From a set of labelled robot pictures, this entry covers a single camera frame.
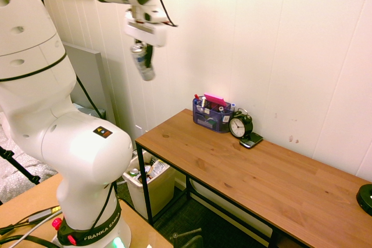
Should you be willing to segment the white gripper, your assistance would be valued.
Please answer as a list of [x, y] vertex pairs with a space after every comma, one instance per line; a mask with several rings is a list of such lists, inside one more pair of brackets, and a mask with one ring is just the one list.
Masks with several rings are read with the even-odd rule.
[[151, 68], [153, 46], [163, 47], [166, 44], [166, 25], [162, 23], [138, 23], [133, 18], [131, 10], [128, 9], [124, 17], [124, 32], [134, 38], [135, 44], [139, 44], [140, 41], [146, 43], [145, 67]]

